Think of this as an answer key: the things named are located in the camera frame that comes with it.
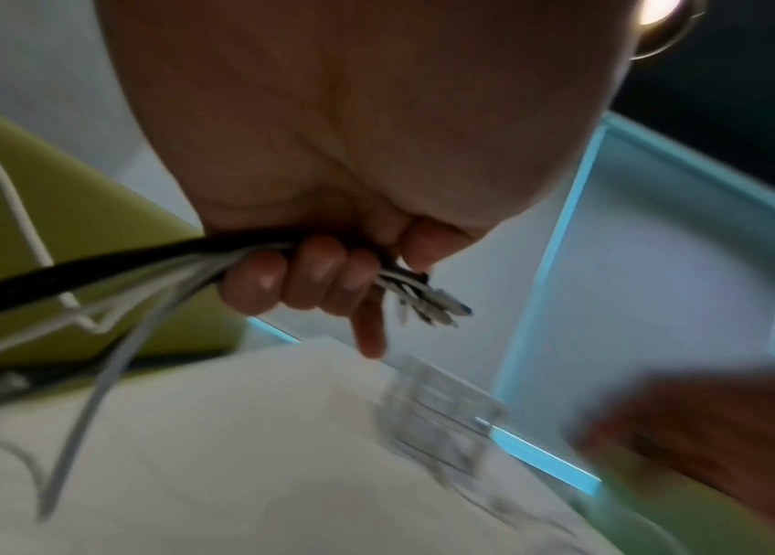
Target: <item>finger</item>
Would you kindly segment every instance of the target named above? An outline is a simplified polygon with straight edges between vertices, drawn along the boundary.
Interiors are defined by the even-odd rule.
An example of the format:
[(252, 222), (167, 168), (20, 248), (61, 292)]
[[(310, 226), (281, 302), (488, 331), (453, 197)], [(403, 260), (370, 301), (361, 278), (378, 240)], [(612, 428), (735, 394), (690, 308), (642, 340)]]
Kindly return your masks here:
[(463, 251), (484, 233), (471, 235), (435, 219), (420, 218), (403, 233), (399, 252), (415, 272), (424, 272), (438, 261)]
[(310, 310), (326, 296), (347, 252), (336, 238), (309, 237), (293, 253), (281, 299), (290, 308)]
[(353, 314), (363, 302), (379, 270), (381, 270), (381, 264), (372, 251), (364, 249), (350, 251), (345, 264), (342, 265), (321, 302), (321, 309), (335, 316)]
[(218, 290), (223, 302), (244, 315), (270, 311), (281, 300), (287, 259), (274, 251), (254, 252), (229, 268)]
[(357, 350), (366, 358), (382, 358), (388, 350), (385, 337), (385, 315), (382, 301), (385, 292), (371, 287), (357, 310), (351, 315), (351, 328), (357, 341)]

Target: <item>blurry hand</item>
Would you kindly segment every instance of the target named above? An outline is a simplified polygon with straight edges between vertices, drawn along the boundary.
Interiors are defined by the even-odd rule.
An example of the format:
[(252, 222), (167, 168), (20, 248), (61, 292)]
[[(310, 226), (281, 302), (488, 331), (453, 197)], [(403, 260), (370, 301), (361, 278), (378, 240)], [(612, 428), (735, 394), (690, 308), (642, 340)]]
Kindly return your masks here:
[(322, 233), (229, 272), (223, 299), (348, 315), (385, 350), (373, 253), (423, 270), (525, 210), (585, 143), (636, 0), (102, 0), (151, 145), (210, 233)]
[(650, 379), (614, 400), (578, 448), (597, 460), (612, 446), (650, 463), (633, 482), (657, 486), (675, 471), (775, 519), (775, 368)]

